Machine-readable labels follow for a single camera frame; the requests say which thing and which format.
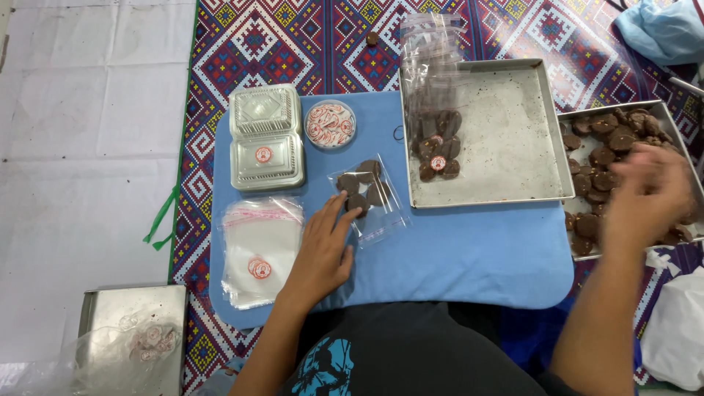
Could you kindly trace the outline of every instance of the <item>patterned mat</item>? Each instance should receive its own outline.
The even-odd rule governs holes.
[[[225,325],[208,298],[214,134],[227,95],[280,82],[301,95],[398,89],[398,25],[416,11],[459,13],[467,60],[544,58],[559,111],[662,99],[689,144],[698,131],[696,98],[661,80],[672,73],[692,81],[694,67],[660,68],[625,48],[611,27],[618,11],[604,0],[199,0],[170,272],[191,290],[186,393],[233,356],[247,356],[259,334]],[[369,31],[379,33],[375,48],[365,45]],[[680,251],[688,253],[673,255],[679,266],[700,263],[696,248]],[[577,283],[589,265],[577,266]],[[668,275],[648,277],[642,326]]]

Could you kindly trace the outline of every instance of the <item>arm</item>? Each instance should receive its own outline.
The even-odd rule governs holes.
[[[356,208],[335,220],[347,193],[333,195],[310,217],[298,256],[276,297],[259,340],[228,396],[274,395],[293,373],[298,336],[308,312],[349,278],[352,246],[345,247]]]
[[[614,191],[603,224],[603,256],[572,308],[550,370],[584,395],[633,395],[633,315],[643,276],[643,250],[690,209],[686,161],[639,144],[612,170]],[[647,187],[655,193],[645,195]]]

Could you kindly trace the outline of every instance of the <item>green ribbon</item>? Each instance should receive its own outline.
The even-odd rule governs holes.
[[[164,205],[161,205],[161,209],[159,209],[159,213],[156,214],[156,217],[154,218],[154,222],[151,224],[151,230],[149,231],[149,234],[144,237],[142,242],[150,243],[151,242],[151,237],[154,236],[156,233],[156,229],[159,228],[159,224],[161,224],[161,221],[164,219],[164,216],[166,215],[166,211],[169,210],[169,206],[171,206],[171,201],[176,200],[176,194],[178,193],[178,185],[175,185],[173,189],[171,189],[171,195],[166,199],[166,202],[164,202]],[[159,250],[161,247],[168,241],[171,237],[173,237],[173,233],[169,235],[165,240],[161,242],[155,242],[154,243],[154,248]]]

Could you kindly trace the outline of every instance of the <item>hand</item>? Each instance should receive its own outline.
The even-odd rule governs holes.
[[[277,296],[300,304],[306,313],[350,276],[354,257],[352,246],[345,247],[345,238],[362,209],[347,212],[335,225],[345,198],[346,191],[333,195],[310,217],[289,278]]]
[[[637,144],[636,153],[611,170],[621,177],[605,217],[603,240],[614,248],[642,250],[662,237],[692,205],[690,172],[678,153]],[[646,190],[652,194],[645,195]]]

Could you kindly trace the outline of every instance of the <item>blue graphic print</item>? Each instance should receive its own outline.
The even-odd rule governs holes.
[[[348,390],[352,343],[338,338],[323,338],[314,346],[298,368],[298,382],[291,393],[298,396],[351,396]]]

